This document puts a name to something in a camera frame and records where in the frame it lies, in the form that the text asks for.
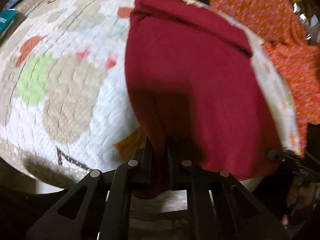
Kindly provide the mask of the dark red garment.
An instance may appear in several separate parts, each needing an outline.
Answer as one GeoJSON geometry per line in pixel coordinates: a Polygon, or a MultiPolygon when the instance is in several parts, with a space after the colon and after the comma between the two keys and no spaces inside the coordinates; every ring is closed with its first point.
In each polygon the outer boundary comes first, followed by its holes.
{"type": "Polygon", "coordinates": [[[274,120],[244,31],[182,0],[135,0],[125,53],[134,114],[158,157],[172,155],[244,180],[277,169],[274,120]]]}

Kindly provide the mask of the orange floral fabric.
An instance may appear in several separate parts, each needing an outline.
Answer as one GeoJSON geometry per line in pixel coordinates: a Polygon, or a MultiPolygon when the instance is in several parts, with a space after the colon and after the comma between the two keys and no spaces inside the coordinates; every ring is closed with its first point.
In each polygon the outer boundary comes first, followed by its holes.
{"type": "Polygon", "coordinates": [[[239,21],[264,39],[263,48],[293,97],[297,128],[289,146],[307,152],[308,124],[319,124],[319,46],[311,46],[289,0],[209,0],[210,6],[239,21]]]}

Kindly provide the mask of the heart patterned quilted mat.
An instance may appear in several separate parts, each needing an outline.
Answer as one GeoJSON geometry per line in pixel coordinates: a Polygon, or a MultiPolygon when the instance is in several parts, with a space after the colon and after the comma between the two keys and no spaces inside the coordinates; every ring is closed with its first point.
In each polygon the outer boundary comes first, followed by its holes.
{"type": "MultiPolygon", "coordinates": [[[[288,129],[298,131],[293,97],[264,40],[219,10],[182,1],[244,31],[280,150],[298,155],[289,146],[288,129]]],[[[134,7],[135,0],[42,0],[2,44],[1,157],[8,164],[67,188],[91,170],[116,169],[149,140],[125,76],[134,7]]]]}

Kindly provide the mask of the teal box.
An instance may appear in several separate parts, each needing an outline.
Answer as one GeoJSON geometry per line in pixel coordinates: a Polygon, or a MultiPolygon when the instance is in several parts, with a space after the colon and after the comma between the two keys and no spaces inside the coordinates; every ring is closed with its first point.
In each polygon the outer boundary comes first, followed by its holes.
{"type": "Polygon", "coordinates": [[[18,12],[15,9],[1,11],[0,14],[0,40],[9,30],[11,25],[16,21],[18,12]]]}

